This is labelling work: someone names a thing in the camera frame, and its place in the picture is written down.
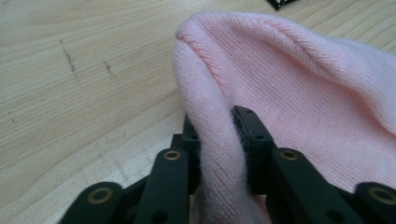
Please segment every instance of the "wooden table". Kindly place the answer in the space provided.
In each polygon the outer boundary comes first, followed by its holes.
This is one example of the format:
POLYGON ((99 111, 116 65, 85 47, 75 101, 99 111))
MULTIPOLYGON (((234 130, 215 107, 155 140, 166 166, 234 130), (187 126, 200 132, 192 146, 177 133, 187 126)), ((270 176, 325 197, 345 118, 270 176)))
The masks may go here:
POLYGON ((56 223, 89 185, 149 173, 183 121, 174 33, 203 10, 277 14, 396 53, 394 1, 1 0, 1 223, 56 223))

